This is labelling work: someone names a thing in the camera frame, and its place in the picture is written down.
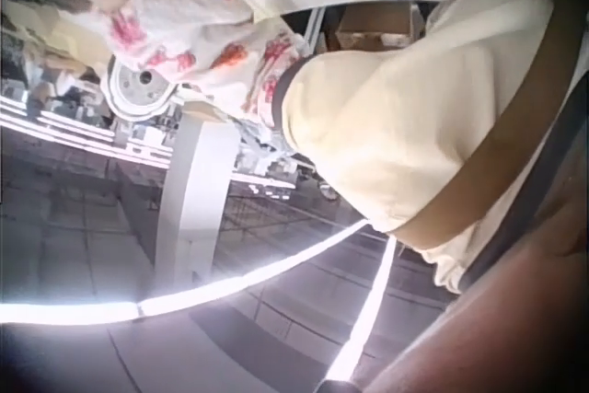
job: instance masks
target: black strap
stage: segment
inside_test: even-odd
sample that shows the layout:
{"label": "black strap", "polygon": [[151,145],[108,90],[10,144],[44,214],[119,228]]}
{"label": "black strap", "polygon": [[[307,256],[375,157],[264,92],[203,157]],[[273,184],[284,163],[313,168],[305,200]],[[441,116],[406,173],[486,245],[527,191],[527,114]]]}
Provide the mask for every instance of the black strap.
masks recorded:
{"label": "black strap", "polygon": [[284,71],[284,74],[278,79],[274,94],[272,95],[272,119],[274,120],[274,130],[283,131],[283,101],[295,75],[301,70],[301,68],[311,60],[315,55],[310,55],[303,59],[298,60],[293,65]]}
{"label": "black strap", "polygon": [[536,164],[497,232],[460,279],[458,288],[461,292],[465,292],[499,261],[534,222],[537,210],[546,198],[562,161],[587,122],[588,96],[589,74],[585,74],[555,121]]}

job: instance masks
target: white shirt with red pattern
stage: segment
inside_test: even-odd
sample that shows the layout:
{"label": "white shirt with red pattern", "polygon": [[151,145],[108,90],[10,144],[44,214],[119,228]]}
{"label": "white shirt with red pattern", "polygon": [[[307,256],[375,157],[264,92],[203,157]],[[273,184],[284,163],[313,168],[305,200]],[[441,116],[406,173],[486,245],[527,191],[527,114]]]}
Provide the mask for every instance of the white shirt with red pattern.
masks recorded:
{"label": "white shirt with red pattern", "polygon": [[279,17],[252,23],[243,0],[130,0],[103,17],[117,59],[212,97],[237,118],[272,127],[278,78],[309,50]]}

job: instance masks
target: cardboard box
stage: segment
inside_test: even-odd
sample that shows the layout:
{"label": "cardboard box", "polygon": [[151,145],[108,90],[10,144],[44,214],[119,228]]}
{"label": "cardboard box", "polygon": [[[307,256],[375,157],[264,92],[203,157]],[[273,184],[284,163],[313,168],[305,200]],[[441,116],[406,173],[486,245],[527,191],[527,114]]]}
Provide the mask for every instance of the cardboard box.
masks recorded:
{"label": "cardboard box", "polygon": [[378,52],[409,46],[422,27],[410,2],[370,2],[346,6],[336,35],[343,50]]}

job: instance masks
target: brown strap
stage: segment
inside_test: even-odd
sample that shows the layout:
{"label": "brown strap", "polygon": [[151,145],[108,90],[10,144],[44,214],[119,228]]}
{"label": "brown strap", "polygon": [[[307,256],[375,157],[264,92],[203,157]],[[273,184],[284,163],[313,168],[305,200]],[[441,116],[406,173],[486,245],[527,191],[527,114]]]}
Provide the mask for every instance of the brown strap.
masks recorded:
{"label": "brown strap", "polygon": [[485,216],[558,115],[579,55],[585,14],[580,0],[554,0],[544,39],[512,102],[450,182],[390,235],[414,249],[432,249]]}

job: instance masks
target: fluorescent light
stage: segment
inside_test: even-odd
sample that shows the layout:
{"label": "fluorescent light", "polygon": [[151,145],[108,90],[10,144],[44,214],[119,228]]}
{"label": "fluorescent light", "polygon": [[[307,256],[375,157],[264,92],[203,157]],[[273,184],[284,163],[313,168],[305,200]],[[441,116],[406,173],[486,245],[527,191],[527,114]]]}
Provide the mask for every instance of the fluorescent light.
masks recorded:
{"label": "fluorescent light", "polygon": [[329,368],[326,379],[349,381],[352,378],[353,371],[362,356],[364,346],[375,326],[376,316],[378,315],[378,310],[380,310],[380,305],[387,289],[388,276],[390,275],[393,260],[395,259],[396,249],[397,239],[391,237],[387,242],[387,248],[380,262],[372,289],[364,301],[356,323],[353,325],[350,339],[341,347],[340,353]]}
{"label": "fluorescent light", "polygon": [[243,276],[228,278],[217,283],[207,284],[202,287],[197,287],[196,289],[187,290],[173,295],[163,295],[156,298],[146,299],[139,303],[139,307],[146,316],[152,317],[163,313],[181,310],[183,308],[198,306],[224,296],[236,294],[252,285],[263,283],[264,281],[270,280],[270,278],[274,278],[281,273],[291,270],[293,267],[298,266],[307,260],[315,258],[319,253],[332,248],[343,239],[364,227],[366,223],[365,220],[359,221],[332,237],[324,239],[315,246],[311,246],[310,248],[298,252],[284,260],[259,267]]}
{"label": "fluorescent light", "polygon": [[0,324],[42,324],[48,326],[91,326],[131,321],[139,318],[135,303],[82,304],[77,306],[38,306],[1,304]]}
{"label": "fluorescent light", "polygon": [[158,296],[140,303],[105,303],[73,306],[47,306],[32,304],[0,304],[0,324],[24,323],[53,326],[87,326],[92,324],[110,324],[142,317],[152,317],[174,312],[188,307],[198,306],[224,296],[235,294],[248,287],[263,283],[318,254],[332,248],[346,237],[366,225],[359,221],[339,233],[324,239],[291,257],[276,261],[267,266],[248,272],[243,276],[228,278],[210,283],[196,289],[173,295]]}
{"label": "fluorescent light", "polygon": [[16,101],[11,98],[4,97],[4,96],[0,96],[0,101],[2,103],[5,103],[6,105],[14,106],[15,108],[19,108],[21,110],[25,110],[27,108],[27,105],[25,103],[23,103],[22,101]]}
{"label": "fluorescent light", "polygon": [[13,131],[17,131],[19,133],[25,133],[26,135],[30,135],[31,137],[40,138],[41,140],[46,140],[48,142],[55,142],[55,137],[51,135],[47,135],[46,133],[38,133],[36,131],[32,131],[31,129],[24,128],[14,123],[10,123],[7,121],[2,121],[0,116],[0,126],[3,128],[12,129]]}
{"label": "fluorescent light", "polygon": [[37,121],[41,122],[41,123],[45,123],[45,124],[50,124],[51,126],[55,126],[56,128],[61,128],[61,129],[65,129],[66,131],[71,131],[72,133],[81,133],[82,135],[86,135],[88,137],[94,137],[97,138],[99,140],[104,140],[105,142],[113,142],[113,135],[103,135],[101,133],[93,133],[91,131],[88,131],[86,129],[81,129],[78,128],[77,126],[69,126],[65,123],[61,123],[58,121],[52,121],[50,119],[47,119],[45,117],[39,117],[37,119]]}
{"label": "fluorescent light", "polygon": [[127,151],[125,151],[124,149],[121,149],[119,147],[114,147],[109,144],[104,144],[101,142],[95,142],[94,140],[87,140],[86,138],[82,138],[77,135],[72,135],[70,133],[62,133],[60,131],[55,131],[54,129],[45,128],[43,126],[39,126],[36,123],[32,123],[30,121],[23,121],[21,119],[16,119],[16,118],[8,116],[8,115],[0,115],[0,118],[11,121],[14,124],[19,124],[21,126],[33,129],[33,130],[40,132],[40,133],[46,133],[48,135],[52,135],[56,139],[64,139],[64,140],[67,140],[72,143],[81,144],[82,146],[88,148],[88,149],[86,149],[88,152],[98,153],[98,151],[100,151],[100,153],[102,155],[110,156],[113,158],[119,158],[121,160],[129,160],[129,161],[134,161],[135,163],[144,163],[149,166],[156,166],[156,167],[161,166],[161,167],[168,167],[169,168],[169,160],[166,160],[165,158],[155,158],[152,156],[137,155],[137,154],[130,155]]}
{"label": "fluorescent light", "polygon": [[147,147],[145,145],[140,145],[140,144],[137,144],[137,143],[131,142],[131,141],[127,141],[127,145],[128,146],[131,146],[131,147],[134,147],[134,148],[137,148],[137,149],[141,149],[142,151],[146,151],[146,152],[148,152],[150,154],[153,153],[153,154],[157,154],[159,156],[167,156],[167,157],[171,157],[172,156],[172,153],[171,152],[163,151],[163,150],[160,151],[157,148]]}
{"label": "fluorescent light", "polygon": [[266,177],[259,177],[257,175],[246,175],[239,172],[234,172],[231,176],[233,181],[242,183],[259,184],[261,186],[273,186],[274,188],[294,189],[295,185],[287,181],[280,181],[279,179],[270,179]]}
{"label": "fluorescent light", "polygon": [[22,115],[23,117],[27,117],[27,113],[24,110],[10,108],[8,106],[0,106],[0,110],[2,110],[4,112],[12,112],[13,114]]}
{"label": "fluorescent light", "polygon": [[66,146],[74,147],[76,149],[82,149],[84,151],[91,152],[93,154],[108,156],[110,158],[118,158],[120,160],[130,161],[132,163],[139,163],[142,165],[152,166],[155,168],[161,168],[161,169],[168,169],[169,168],[169,164],[156,162],[156,161],[150,161],[148,159],[143,159],[138,156],[126,156],[126,155],[119,154],[117,152],[113,152],[112,150],[106,149],[106,148],[110,147],[110,146],[107,146],[106,144],[103,145],[103,148],[99,148],[99,147],[88,146],[88,145],[84,145],[84,144],[80,144],[80,143],[75,143],[75,141],[72,142],[69,140],[64,140],[62,138],[58,138],[56,136],[53,136],[51,133],[47,133],[47,128],[43,128],[42,126],[39,126],[37,124],[30,123],[29,121],[23,121],[21,119],[14,119],[14,118],[11,118],[11,120],[6,121],[7,120],[6,117],[7,117],[6,115],[0,114],[0,126],[4,126],[8,129],[12,129],[13,131],[17,131],[19,133],[25,133],[26,135],[30,135],[32,137],[37,137],[42,140],[46,140],[48,142],[63,144]]}
{"label": "fluorescent light", "polygon": [[161,144],[159,144],[159,145],[147,144],[144,140],[141,140],[139,138],[131,137],[131,138],[129,138],[128,141],[131,143],[141,145],[141,146],[151,147],[152,149],[159,149],[161,151],[174,152],[174,148],[172,148],[172,147],[163,146]]}
{"label": "fluorescent light", "polygon": [[77,126],[78,128],[86,129],[87,131],[91,131],[93,133],[101,133],[103,135],[111,135],[111,136],[114,136],[114,132],[111,131],[111,130],[109,130],[109,129],[97,128],[96,126],[92,126],[91,124],[86,124],[86,123],[83,123],[81,121],[74,120],[74,119],[68,119],[67,117],[64,117],[62,115],[56,114],[54,112],[50,112],[48,110],[42,110],[40,112],[40,114],[43,117],[46,117],[48,119],[55,120],[55,121],[60,121],[62,123],[69,124],[71,126]]}

